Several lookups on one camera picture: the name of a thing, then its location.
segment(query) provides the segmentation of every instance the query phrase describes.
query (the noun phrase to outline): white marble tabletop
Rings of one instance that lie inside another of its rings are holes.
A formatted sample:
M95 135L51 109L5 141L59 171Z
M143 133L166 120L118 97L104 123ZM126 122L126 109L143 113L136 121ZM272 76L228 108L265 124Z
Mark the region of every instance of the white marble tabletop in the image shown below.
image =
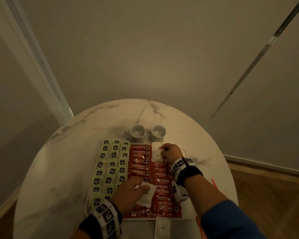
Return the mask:
M78 114L41 148L20 191L14 238L68 239L85 218L84 204L101 140L125 139L124 131L133 124L165 126L165 141L185 148L188 157L197 158L204 176L209 181L214 179L219 190L238 204L225 158L198 123L158 102L117 100ZM154 238L155 222L123 221L121 228L122 238ZM171 238L200 238L196 221L172 221Z

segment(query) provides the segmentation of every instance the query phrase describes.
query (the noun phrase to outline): beige wall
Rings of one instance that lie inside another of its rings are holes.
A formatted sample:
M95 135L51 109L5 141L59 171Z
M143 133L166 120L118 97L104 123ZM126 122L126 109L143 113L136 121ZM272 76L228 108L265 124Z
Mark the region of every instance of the beige wall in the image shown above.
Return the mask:
M58 127L0 38L0 206L21 185L37 152Z
M116 99L204 125L299 0L19 0L74 115Z
M206 130L224 154L299 170L299 13Z

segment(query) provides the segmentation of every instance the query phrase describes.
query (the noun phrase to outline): left hand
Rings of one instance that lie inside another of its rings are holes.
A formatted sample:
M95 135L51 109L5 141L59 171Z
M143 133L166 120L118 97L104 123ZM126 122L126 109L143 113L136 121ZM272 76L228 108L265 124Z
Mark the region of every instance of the left hand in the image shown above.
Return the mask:
M134 208L136 202L149 191L150 187L148 185L134 189L142 181L143 179L140 177L131 177L124 181L113 194L111 203L117 207L122 215L128 214Z

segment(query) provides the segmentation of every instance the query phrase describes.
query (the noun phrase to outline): blue shirt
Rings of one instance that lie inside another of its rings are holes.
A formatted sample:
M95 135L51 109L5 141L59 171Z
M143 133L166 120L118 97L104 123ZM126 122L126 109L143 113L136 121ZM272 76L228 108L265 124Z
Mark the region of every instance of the blue shirt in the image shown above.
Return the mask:
M256 224L231 200L213 206L200 221L208 239L266 239Z

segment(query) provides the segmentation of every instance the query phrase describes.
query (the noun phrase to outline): baseboard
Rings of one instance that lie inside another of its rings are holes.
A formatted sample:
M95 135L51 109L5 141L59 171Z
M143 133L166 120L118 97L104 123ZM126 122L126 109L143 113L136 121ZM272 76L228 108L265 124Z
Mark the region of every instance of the baseboard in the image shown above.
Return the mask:
M263 163L263 162L258 162L258 161L249 160L249 159L245 159L245 158L233 157L233 156L229 156L229 155L224 155L224 157L226 160L230 160L230 161L246 163L246 164L255 165L255 166L259 166L259 167L263 167L263 168L267 168L267 169L274 169L274 170L278 170L278 171L282 171L282 172L286 172L286 173L299 175L299 170L296 170L296 169L290 169L290 168L281 167L281 166L277 166L277 165L273 165L273 164L269 164L269 163Z
M11 208L11 206L18 200L21 186L11 195L11 197L0 207L0 219Z

